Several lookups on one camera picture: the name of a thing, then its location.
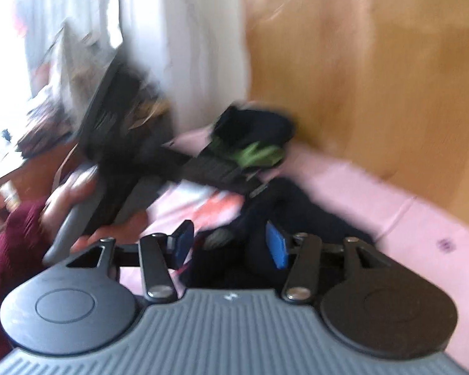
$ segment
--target red sweater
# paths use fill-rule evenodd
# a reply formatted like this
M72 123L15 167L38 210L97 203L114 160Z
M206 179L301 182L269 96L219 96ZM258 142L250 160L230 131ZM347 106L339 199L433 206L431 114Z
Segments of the red sweater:
M7 220L0 234L0 304L5 296L43 269L42 258L50 247L41 234L39 218L45 203L24 203ZM0 325L0 360L10 345Z

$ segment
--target dark clothing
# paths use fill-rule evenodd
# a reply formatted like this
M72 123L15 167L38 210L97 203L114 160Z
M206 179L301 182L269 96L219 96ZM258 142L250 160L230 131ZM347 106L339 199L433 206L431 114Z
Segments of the dark clothing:
M290 235L315 234L324 243L342 244L345 237L358 237L373 244L366 232L340 217L324 211L291 180L276 178L254 198L247 197L240 216L223 227L233 240L223 247L205 250L205 239L215 230L198 234L193 255L180 280L186 287L199 288L274 288L280 292L289 269L277 269L266 245L266 223L277 224ZM320 282L335 282L338 269Z

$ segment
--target green strap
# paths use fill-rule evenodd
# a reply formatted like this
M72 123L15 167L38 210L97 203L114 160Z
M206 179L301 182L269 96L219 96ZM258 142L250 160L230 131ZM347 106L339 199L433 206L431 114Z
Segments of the green strap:
M230 152L226 150L224 143L217 137L212 138L210 150L223 158L235 161L242 169L249 167L271 167L280 162L285 156L285 150L276 145L259 148L259 143L254 142L242 150Z

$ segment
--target wooden wardrobe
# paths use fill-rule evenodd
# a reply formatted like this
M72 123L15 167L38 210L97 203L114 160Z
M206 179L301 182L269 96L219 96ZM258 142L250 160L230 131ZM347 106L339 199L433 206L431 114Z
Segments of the wooden wardrobe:
M250 98L469 224L469 0L245 0Z

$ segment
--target finger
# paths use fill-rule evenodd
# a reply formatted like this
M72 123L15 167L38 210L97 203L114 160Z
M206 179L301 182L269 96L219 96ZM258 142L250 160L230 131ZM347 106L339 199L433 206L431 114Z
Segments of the finger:
M87 248L87 242L88 242L88 239L89 239L89 235L84 235L82 237L80 237L78 240L76 240L76 243L73 244L73 246L71 247L71 250L70 252L71 253L77 253L85 248Z
M123 224L107 225L97 229L90 236L86 245L88 246L107 237L116 239L117 244L132 244L140 238L141 233L148 225L148 213L146 210L140 210Z
M93 166L76 179L70 190L71 205L80 203L80 201L85 200L94 192L97 176L98 167Z
M49 206L52 203L59 202L60 201L59 198L62 198L62 197L65 198L65 196L68 196L69 189L71 188L71 186L73 186L75 181L79 178L80 174L81 174L80 172L72 173L66 180L65 184L59 186L58 188L56 188L56 190L53 191L53 193L45 202L45 205Z

